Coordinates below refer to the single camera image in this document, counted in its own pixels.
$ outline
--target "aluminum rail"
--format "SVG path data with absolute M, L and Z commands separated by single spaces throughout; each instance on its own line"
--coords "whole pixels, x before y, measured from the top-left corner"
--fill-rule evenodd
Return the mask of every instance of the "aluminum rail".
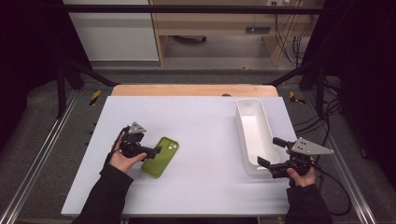
M 66 108 L 66 111 L 64 112 L 63 116 L 57 119 L 52 126 L 52 129 L 49 132 L 46 141 L 38 152 L 35 161 L 33 162 L 20 187 L 15 193 L 14 198 L 12 199 L 11 203 L 8 205 L 2 216 L 0 216 L 0 224 L 12 224 L 16 221 L 18 214 L 20 213 L 27 197 L 29 196 L 33 185 L 38 179 L 38 176 L 40 175 L 41 170 L 43 169 L 44 164 L 46 163 L 46 160 L 64 127 L 64 124 L 69 118 L 69 115 L 76 103 L 78 95 L 78 91 L 71 92 L 67 103 L 68 107 Z
M 311 107 L 312 112 L 315 114 L 316 109 L 314 107 L 315 100 L 313 93 L 308 94 L 307 92 L 304 92 L 305 99 L 307 99 L 307 102 L 309 106 Z M 326 134 L 327 130 L 327 125 L 324 124 L 323 126 L 320 127 L 321 133 L 323 136 Z M 353 177 L 353 174 L 350 172 L 347 163 L 345 162 L 344 158 L 342 157 L 340 150 L 338 149 L 337 145 L 335 144 L 334 139 L 332 138 L 332 135 L 329 133 L 328 136 L 328 141 L 327 141 L 329 148 L 334 150 L 334 156 L 332 157 L 332 160 L 334 162 L 334 165 L 337 166 L 338 174 L 341 177 L 341 180 L 343 181 L 343 184 L 345 188 L 347 189 L 351 201 L 353 203 L 353 206 L 355 208 L 356 214 L 358 215 L 359 219 L 361 220 L 361 223 L 364 224 L 375 224 L 376 220 L 373 215 L 373 212 L 370 209 L 370 206 L 367 204 L 366 200 L 364 199 L 363 194 L 361 193 L 361 189 L 359 188 L 358 183 L 356 182 L 355 178 Z
M 169 6 L 169 5 L 42 5 L 43 10 L 74 13 L 214 13 L 321 15 L 339 12 L 325 7 Z

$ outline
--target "person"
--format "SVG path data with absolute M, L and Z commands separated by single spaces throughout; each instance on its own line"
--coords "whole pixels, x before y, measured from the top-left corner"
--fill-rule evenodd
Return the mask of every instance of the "person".
M 119 141 L 110 162 L 104 165 L 101 177 L 91 189 L 80 215 L 72 223 L 120 224 L 125 196 L 134 182 L 127 174 L 132 166 L 146 156 L 146 153 L 141 153 L 132 158 L 124 157 L 120 152 Z
M 315 169 L 311 166 L 308 173 L 300 176 L 288 168 L 288 175 L 294 185 L 287 189 L 290 208 L 285 216 L 287 224 L 331 224 L 332 216 L 315 184 Z
M 120 224 L 125 196 L 133 183 L 133 179 L 127 174 L 133 165 L 146 156 L 146 153 L 141 153 L 133 158 L 124 157 L 120 152 L 119 141 L 109 163 L 100 172 L 101 177 L 93 186 L 80 215 L 72 224 Z M 332 223 L 332 216 L 315 184 L 315 169 L 311 167 L 305 176 L 300 176 L 292 168 L 287 172 L 295 186 L 287 189 L 290 209 L 285 217 L 286 223 Z

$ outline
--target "hand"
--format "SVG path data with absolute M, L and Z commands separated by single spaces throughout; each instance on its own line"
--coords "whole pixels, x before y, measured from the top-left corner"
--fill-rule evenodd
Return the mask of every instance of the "hand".
M 109 164 L 116 167 L 117 169 L 123 171 L 125 174 L 127 174 L 133 165 L 135 165 L 137 162 L 142 161 L 147 157 L 146 153 L 140 153 L 139 155 L 132 157 L 132 158 L 126 158 L 122 153 L 120 152 L 120 141 L 122 139 L 122 136 L 120 137 L 119 142 L 116 144 L 114 147 L 114 153 L 113 156 L 110 159 Z
M 293 168 L 288 168 L 286 171 L 288 172 L 290 178 L 294 180 L 296 186 L 306 187 L 315 184 L 316 175 L 315 169 L 312 166 L 304 176 L 300 176 Z

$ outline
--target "floor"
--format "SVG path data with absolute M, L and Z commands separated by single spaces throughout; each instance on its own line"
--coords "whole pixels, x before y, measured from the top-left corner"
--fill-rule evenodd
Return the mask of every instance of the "floor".
M 205 43 L 173 37 L 170 38 L 163 66 L 153 63 L 122 63 L 121 66 L 95 64 L 98 73 L 121 83 L 263 84 L 283 76 L 293 67 L 294 64 L 286 58 L 280 66 L 273 67 L 259 36 L 208 36 Z M 69 99 L 74 98 L 76 101 L 68 111 L 70 116 L 65 123 L 59 124 L 55 118 L 55 82 L 31 91 L 19 127 L 1 151 L 0 211 L 5 212 L 10 204 L 16 204 L 14 208 L 19 223 L 70 223 L 70 217 L 61 216 L 60 210 L 90 142 L 106 96 L 111 94 L 111 88 L 89 77 L 83 78 L 86 81 L 83 91 L 71 91 L 68 88 Z M 277 91 L 285 100 L 298 136 L 321 142 L 326 124 L 310 129 L 308 133 L 301 131 L 303 124 L 298 125 L 315 116 L 312 108 L 315 89 L 300 91 L 298 81 L 298 77 L 292 78 L 278 86 Z M 339 84 L 339 80 L 334 77 L 329 77 L 329 81 L 333 85 Z M 89 105 L 96 90 L 102 91 L 101 96 L 95 105 Z M 297 101 L 290 100 L 291 91 Z M 327 90 L 325 98 L 330 102 L 336 98 L 336 94 Z M 330 117 L 330 123 L 331 134 L 326 146 L 337 148 L 342 156 L 324 157 L 321 165 L 341 181 L 344 181 L 345 176 L 349 178 L 346 187 L 355 188 L 351 192 L 354 208 L 345 216 L 334 216 L 334 223 L 396 223 L 395 190 L 381 174 L 375 161 L 361 157 L 359 143 L 340 110 Z M 54 138 L 51 142 L 47 137 L 56 125 L 61 128 L 60 134 L 51 136 Z M 49 148 L 48 154 L 43 152 L 44 147 Z M 32 166 L 36 164 L 37 155 L 44 158 L 42 165 Z M 346 167 L 340 166 L 340 163 L 346 164 Z M 35 175 L 27 179 L 33 184 L 27 184 L 26 188 L 19 190 L 26 183 L 26 174 L 32 171 Z M 22 189 L 27 194 L 18 194 Z M 346 210 L 345 194 L 330 178 L 323 181 L 322 195 L 331 211 L 339 213 Z M 13 203 L 13 198 L 21 200 L 19 205 Z M 261 223 L 279 223 L 279 219 L 262 217 Z

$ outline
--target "table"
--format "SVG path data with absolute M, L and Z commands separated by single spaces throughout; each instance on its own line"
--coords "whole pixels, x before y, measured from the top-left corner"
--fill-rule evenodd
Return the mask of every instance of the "table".
M 232 97 L 219 96 L 223 93 Z M 289 208 L 288 180 L 250 176 L 243 167 L 235 124 L 236 100 L 253 96 L 268 107 L 267 118 L 273 134 L 285 140 L 295 140 L 283 99 L 276 97 L 274 87 L 116 87 L 106 100 L 62 214 L 79 214 L 99 178 L 114 139 L 120 129 L 132 121 L 148 130 L 141 142 L 143 146 L 154 147 L 166 135 L 177 140 L 180 148 L 158 179 L 144 175 L 139 164 L 134 166 L 129 173 L 134 183 L 126 197 L 124 216 L 264 217 L 286 214 Z M 279 156 L 282 161 L 288 158 L 281 148 Z

